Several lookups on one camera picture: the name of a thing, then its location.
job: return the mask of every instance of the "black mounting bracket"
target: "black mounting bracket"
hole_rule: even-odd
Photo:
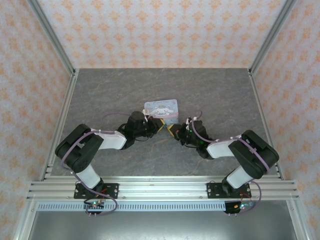
[[[103,183],[102,189],[105,190],[103,194],[108,195],[114,199],[118,198],[119,183]],[[102,196],[97,196],[91,191],[87,190],[81,183],[75,185],[74,199],[102,199]]]
[[[249,183],[243,184],[240,188],[238,188],[235,192],[231,192],[227,194],[222,188],[221,182],[208,182],[206,184],[206,193],[208,199],[248,199],[249,197],[246,195],[241,196],[241,193],[248,194],[250,197],[251,189]]]

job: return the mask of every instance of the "orange floral wallpaper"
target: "orange floral wallpaper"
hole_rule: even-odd
[[[0,1],[0,239],[38,180],[69,74],[26,0]]]
[[[40,0],[75,68],[249,68],[285,0]]]
[[[320,3],[298,0],[254,78],[287,179],[320,236]]]

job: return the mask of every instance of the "metal floor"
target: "metal floor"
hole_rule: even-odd
[[[263,201],[252,212],[37,212],[29,240],[296,240],[285,201]]]
[[[105,114],[141,111],[145,102],[167,99],[177,99],[180,123],[202,110],[201,120],[213,139],[252,129],[267,140],[245,68],[80,69],[62,139],[82,123],[115,130],[128,117],[110,116],[102,122]],[[202,159],[163,129],[127,150],[98,151],[92,165],[101,176],[224,176],[239,164],[234,157]],[[270,173],[276,174],[275,167]],[[56,158],[51,175],[69,174]]]

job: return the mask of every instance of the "wall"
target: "wall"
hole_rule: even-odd
[[[40,0],[75,68],[248,68],[285,0]]]
[[[298,0],[254,76],[287,179],[320,236],[320,4]]]
[[[69,74],[26,0],[0,1],[0,239],[39,180]]]

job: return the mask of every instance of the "gray marble mat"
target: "gray marble mat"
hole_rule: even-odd
[[[145,102],[177,99],[179,121],[203,111],[211,138],[236,136],[252,129],[266,133],[248,72],[244,68],[81,69],[67,113],[62,138],[77,125],[115,130],[126,116],[102,117],[109,112],[141,111]],[[53,176],[70,173],[54,161]],[[127,150],[106,149],[92,165],[101,176],[226,175],[239,164],[234,157],[202,159],[195,149],[181,146],[166,129]]]

